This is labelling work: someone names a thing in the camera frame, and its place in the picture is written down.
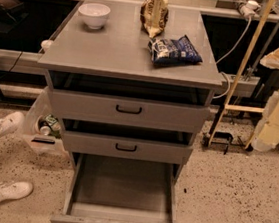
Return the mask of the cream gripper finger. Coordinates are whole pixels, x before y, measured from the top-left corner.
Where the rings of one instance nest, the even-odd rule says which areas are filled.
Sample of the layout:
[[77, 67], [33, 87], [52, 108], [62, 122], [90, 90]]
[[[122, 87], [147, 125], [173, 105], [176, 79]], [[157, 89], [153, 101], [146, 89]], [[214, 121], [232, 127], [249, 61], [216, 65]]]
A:
[[266, 108], [263, 117], [259, 120], [254, 130], [252, 147], [261, 152], [272, 150], [279, 144], [279, 93], [274, 92]]

